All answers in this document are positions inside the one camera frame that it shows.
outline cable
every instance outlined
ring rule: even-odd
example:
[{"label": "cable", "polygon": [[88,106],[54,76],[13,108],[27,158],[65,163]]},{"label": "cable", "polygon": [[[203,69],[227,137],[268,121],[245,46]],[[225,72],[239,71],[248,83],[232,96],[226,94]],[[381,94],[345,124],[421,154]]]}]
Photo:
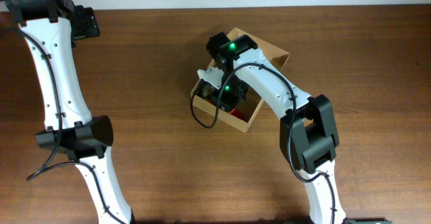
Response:
[{"label": "cable", "polygon": [[289,89],[289,93],[290,93],[290,95],[291,95],[291,97],[292,97],[292,102],[293,102],[293,107],[292,107],[292,109],[291,109],[291,111],[292,111],[292,117],[291,117],[291,119],[290,119],[290,124],[289,124],[289,129],[288,129],[288,132],[289,132],[289,137],[288,137],[288,162],[289,162],[289,166],[290,166],[290,169],[292,170],[292,172],[294,173],[294,175],[301,181],[301,182],[304,182],[304,183],[311,183],[311,182],[313,182],[313,181],[315,181],[318,177],[320,177],[320,176],[324,176],[325,177],[325,179],[327,180],[327,183],[328,183],[328,186],[329,186],[329,189],[330,189],[330,191],[331,191],[331,197],[332,197],[332,218],[331,218],[331,223],[332,224],[334,224],[334,222],[335,222],[335,212],[336,212],[336,210],[335,210],[335,194],[334,194],[334,191],[333,191],[333,187],[332,187],[332,184],[331,184],[331,181],[329,180],[329,175],[328,174],[326,174],[326,173],[318,173],[316,176],[314,176],[313,178],[311,178],[311,179],[305,179],[305,178],[303,178],[296,170],[295,170],[295,167],[294,167],[294,165],[293,165],[293,162],[292,162],[292,155],[291,155],[291,153],[290,153],[290,142],[291,142],[291,136],[292,136],[292,130],[293,130],[293,123],[294,123],[294,120],[295,120],[295,116],[296,116],[296,98],[295,98],[295,93],[294,93],[294,90],[292,89],[292,86],[290,86],[290,84],[289,84],[289,82],[287,81],[287,79],[285,78],[285,77],[283,77],[280,73],[278,73],[278,72],[276,72],[276,71],[274,71],[273,69],[270,69],[269,67],[266,67],[265,65],[263,65],[263,64],[258,64],[258,63],[245,63],[245,64],[243,64],[243,65],[240,65],[240,66],[238,66],[237,68],[235,68],[234,70],[233,70],[233,72],[231,72],[231,74],[229,74],[229,76],[228,76],[228,78],[226,79],[226,81],[224,82],[224,84],[223,84],[223,86],[222,86],[222,89],[220,90],[220,94],[219,94],[219,96],[218,96],[218,100],[217,100],[217,106],[216,106],[216,108],[215,108],[215,114],[214,114],[214,120],[213,120],[213,122],[212,122],[212,124],[211,125],[209,125],[209,126],[205,126],[202,122],[200,122],[197,118],[196,118],[196,116],[195,116],[195,114],[194,114],[194,112],[193,112],[193,98],[195,97],[195,95],[196,95],[196,93],[198,92],[198,90],[200,89],[200,87],[203,85],[203,79],[201,79],[200,81],[199,81],[199,85],[198,85],[198,87],[197,87],[197,89],[195,90],[195,92],[193,93],[193,96],[192,96],[192,98],[191,98],[191,110],[192,110],[192,115],[193,115],[193,118],[195,118],[195,120],[200,124],[200,125],[202,125],[203,127],[205,127],[205,128],[211,128],[211,127],[213,127],[215,124],[216,124],[216,122],[217,122],[217,117],[218,117],[218,110],[219,110],[219,107],[220,107],[220,102],[221,102],[221,99],[222,99],[222,94],[223,94],[223,92],[224,92],[224,88],[225,88],[225,86],[228,84],[228,82],[229,82],[229,80],[235,75],[235,72],[237,72],[238,70],[240,70],[241,68],[243,68],[243,67],[247,67],[247,66],[255,66],[255,67],[258,67],[259,68],[259,70],[260,69],[264,69],[264,70],[266,70],[266,71],[268,71],[268,72],[270,72],[270,73],[272,73],[272,74],[274,74],[276,77],[278,77],[280,80],[282,80],[283,81],[283,83],[288,87],[288,89]]},{"label": "cable", "polygon": [[11,27],[10,30],[12,32],[15,32],[15,33],[23,36],[27,40],[29,40],[40,51],[40,53],[42,54],[42,57],[43,57],[43,59],[46,62],[46,67],[48,68],[49,76],[51,78],[51,84],[53,86],[54,99],[55,99],[55,107],[57,109],[57,114],[56,115],[57,115],[57,118],[59,119],[59,129],[57,131],[57,139],[56,139],[54,148],[51,151],[51,154],[49,155],[48,159],[42,164],[42,166],[40,166],[40,168],[38,169],[38,171],[34,172],[33,174],[29,175],[26,178],[27,181],[30,181],[30,180],[33,180],[35,177],[37,177],[39,174],[41,174],[44,171],[44,169],[46,167],[48,167],[48,165],[53,160],[54,156],[57,154],[57,150],[59,149],[60,143],[61,143],[61,137],[63,135],[63,115],[61,114],[59,93],[57,91],[57,84],[55,82],[54,71],[53,71],[52,65],[51,65],[51,63],[49,61],[48,55],[43,50],[43,48],[39,45],[39,43],[37,43],[37,41],[35,41],[35,39],[33,39],[27,33],[23,32],[23,31],[21,31],[21,30],[19,30],[17,28],[13,28],[13,27]]},{"label": "cable", "polygon": [[74,161],[64,162],[64,163],[59,163],[59,164],[55,164],[55,165],[46,167],[45,169],[43,169],[42,173],[45,173],[49,170],[56,169],[58,167],[67,166],[67,165],[80,165],[80,166],[86,167],[88,169],[88,171],[90,171],[93,175],[94,182],[96,183],[96,187],[97,187],[97,192],[99,193],[100,201],[102,202],[104,211],[106,213],[108,213],[108,215],[110,215],[115,221],[118,221],[121,224],[126,224],[123,221],[121,221],[118,217],[114,216],[114,214],[112,212],[109,211],[109,207],[106,205],[105,200],[103,198],[102,189],[100,188],[100,184],[99,184],[99,181],[97,179],[96,173],[94,172],[94,169],[92,167],[90,167],[88,164],[80,163],[80,162],[74,162]]}]

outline brown tabletop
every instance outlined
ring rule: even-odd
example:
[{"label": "brown tabletop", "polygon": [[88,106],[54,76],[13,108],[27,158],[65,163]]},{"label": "brown tabletop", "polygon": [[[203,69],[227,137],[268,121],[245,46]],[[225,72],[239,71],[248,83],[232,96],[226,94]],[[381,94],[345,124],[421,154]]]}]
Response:
[{"label": "brown tabletop", "polygon": [[[207,39],[238,27],[291,53],[283,74],[333,103],[335,168],[348,217],[431,223],[431,5],[97,11],[101,37],[73,49],[93,116],[114,127],[112,158],[137,220],[307,217],[304,184],[264,104],[244,134],[191,117]],[[2,28],[12,25],[0,13]],[[43,101],[23,38],[0,40],[0,223],[97,223],[84,179],[46,159]],[[196,109],[198,117],[211,118]],[[67,160],[57,156],[55,163]]]}]

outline open box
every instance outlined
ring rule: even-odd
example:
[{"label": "open box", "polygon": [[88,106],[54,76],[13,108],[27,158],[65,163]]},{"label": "open box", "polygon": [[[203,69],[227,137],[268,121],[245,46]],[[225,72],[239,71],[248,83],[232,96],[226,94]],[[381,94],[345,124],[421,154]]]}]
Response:
[{"label": "open box", "polygon": [[[265,55],[265,57],[278,71],[281,71],[283,69],[284,65],[289,59],[289,53],[286,52],[285,50],[280,49],[238,28],[234,28],[233,30],[231,30],[227,34],[227,36],[230,40],[233,40],[244,34],[247,34],[248,36],[250,36],[250,38],[257,43],[259,48],[263,51],[263,54]],[[215,62],[214,60],[212,60],[212,62],[210,62],[210,64],[206,69],[214,66],[215,66]],[[191,96],[193,95],[193,92],[196,90],[198,86],[199,86],[199,80],[194,86],[194,88],[192,89],[190,93]],[[261,98],[261,96],[259,96],[257,92],[250,87],[246,94],[246,100],[241,101],[235,107],[237,111],[243,114],[244,119],[239,119],[236,116],[233,116],[223,110],[219,110],[218,119],[246,133],[250,128],[251,123],[255,119],[257,113],[259,112],[259,109],[261,108],[262,104],[263,104],[263,99]],[[212,116],[214,116],[214,114],[216,113],[216,106],[204,100],[203,98],[199,97],[198,95],[195,96],[195,99],[193,100],[193,105],[203,110],[204,112],[211,114]]]}]

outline black cable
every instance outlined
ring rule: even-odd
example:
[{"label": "black cable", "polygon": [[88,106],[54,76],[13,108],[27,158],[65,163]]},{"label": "black cable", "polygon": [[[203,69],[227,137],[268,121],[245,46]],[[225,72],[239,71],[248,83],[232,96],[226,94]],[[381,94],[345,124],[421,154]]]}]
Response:
[{"label": "black cable", "polygon": [[121,224],[126,224],[123,221],[121,221],[118,217],[114,216],[114,214],[112,212],[109,211],[109,207],[106,205],[105,200],[103,199],[102,189],[100,188],[100,184],[99,184],[99,181],[97,179],[96,173],[94,172],[94,169],[92,167],[90,167],[88,164],[80,163],[80,162],[74,162],[74,161],[59,163],[59,164],[55,164],[55,165],[46,167],[45,169],[43,169],[42,173],[45,173],[49,170],[56,169],[58,167],[67,166],[67,165],[80,165],[80,166],[86,167],[93,175],[94,182],[96,183],[96,187],[97,187],[97,192],[99,193],[100,201],[102,202],[104,211],[106,213],[108,213],[108,215],[110,215],[115,221],[118,221]]},{"label": "black cable", "polygon": [[211,125],[209,125],[209,126],[205,126],[202,122],[200,122],[197,118],[196,118],[196,116],[195,116],[195,114],[193,113],[193,98],[195,97],[195,95],[196,95],[196,93],[198,92],[198,90],[200,89],[200,87],[203,85],[203,79],[201,79],[200,81],[199,81],[199,85],[198,85],[198,87],[197,87],[197,89],[195,90],[195,92],[193,93],[193,96],[192,96],[192,98],[191,98],[191,110],[192,110],[192,115],[193,115],[193,118],[195,118],[195,120],[200,124],[200,125],[202,125],[203,127],[205,127],[205,128],[211,128],[211,127],[213,127],[215,124],[216,124],[216,122],[217,122],[217,117],[218,117],[218,110],[219,110],[219,107],[220,107],[220,102],[221,102],[221,99],[222,99],[222,94],[223,94],[223,92],[224,92],[224,88],[225,88],[225,86],[228,84],[228,82],[229,82],[229,80],[235,75],[235,72],[237,72],[238,70],[240,70],[241,68],[243,68],[243,67],[250,67],[250,66],[255,66],[255,67],[258,67],[259,68],[259,70],[261,70],[261,69],[264,69],[264,70],[266,70],[266,71],[268,71],[268,72],[270,72],[270,73],[272,73],[272,74],[274,74],[276,77],[278,77],[280,80],[282,80],[283,81],[283,83],[288,87],[288,89],[289,89],[289,93],[290,93],[290,96],[291,96],[291,100],[292,100],[292,102],[293,102],[293,107],[292,107],[292,116],[291,116],[291,119],[290,119],[290,124],[289,124],[289,129],[288,129],[288,132],[289,132],[289,137],[288,137],[288,162],[289,162],[289,166],[290,166],[290,169],[292,170],[292,172],[294,173],[294,175],[300,180],[300,181],[302,181],[302,182],[304,182],[304,183],[311,183],[311,182],[313,182],[313,181],[315,181],[318,177],[320,177],[320,176],[324,176],[326,179],[327,179],[327,182],[328,182],[328,186],[329,186],[329,189],[330,189],[330,191],[331,191],[331,196],[332,196],[332,220],[331,220],[331,223],[332,224],[334,224],[334,222],[335,222],[335,212],[336,212],[336,210],[335,210],[335,194],[334,194],[334,191],[333,191],[333,187],[332,187],[332,184],[331,184],[331,182],[329,181],[329,175],[328,174],[326,174],[326,173],[318,173],[316,176],[314,176],[313,178],[311,178],[311,179],[305,179],[305,178],[303,178],[296,170],[295,170],[295,167],[294,167],[294,165],[293,165],[293,162],[292,162],[292,155],[291,155],[291,153],[290,153],[290,142],[291,142],[291,136],[292,136],[292,130],[293,130],[293,123],[294,123],[294,120],[295,120],[295,117],[296,117],[296,97],[295,97],[295,93],[294,93],[294,90],[292,89],[292,86],[290,86],[290,84],[289,84],[289,82],[287,81],[287,79],[285,78],[285,77],[283,77],[281,74],[279,74],[278,72],[276,72],[276,71],[274,71],[273,69],[270,69],[269,67],[266,67],[265,65],[263,65],[263,64],[258,64],[258,63],[245,63],[245,64],[243,64],[243,65],[240,65],[240,66],[238,66],[237,68],[235,68],[234,70],[233,70],[233,72],[231,72],[231,74],[229,74],[229,76],[228,76],[228,78],[226,79],[226,81],[224,82],[224,84],[223,84],[223,87],[222,87],[222,89],[220,90],[220,94],[219,94],[219,96],[218,96],[218,100],[217,100],[217,106],[216,106],[216,108],[215,108],[215,114],[214,114],[214,120],[213,120],[213,122],[212,122],[212,124]]},{"label": "black cable", "polygon": [[60,143],[61,143],[61,137],[63,135],[63,115],[61,114],[61,107],[60,107],[60,99],[59,99],[59,93],[57,91],[57,84],[55,82],[55,76],[54,76],[54,71],[52,68],[52,65],[49,61],[49,57],[46,54],[46,52],[43,50],[43,48],[39,45],[39,43],[37,43],[37,41],[35,41],[35,39],[33,39],[30,35],[28,35],[27,33],[17,29],[17,28],[13,28],[11,27],[10,30],[12,32],[15,32],[21,36],[23,36],[24,38],[26,38],[27,40],[29,40],[42,54],[43,59],[46,62],[46,67],[48,68],[48,72],[49,72],[49,76],[51,78],[51,84],[53,86],[53,92],[54,92],[54,99],[55,99],[55,107],[57,109],[57,118],[59,119],[59,129],[57,131],[57,139],[54,145],[53,150],[51,151],[51,154],[49,155],[48,159],[42,164],[42,166],[40,166],[40,168],[38,169],[38,171],[34,172],[33,174],[29,175],[26,180],[30,181],[33,180],[35,177],[37,177],[39,174],[41,174],[44,169],[46,167],[48,167],[48,165],[51,163],[51,161],[54,159],[54,156],[57,154],[57,150],[60,147]]}]

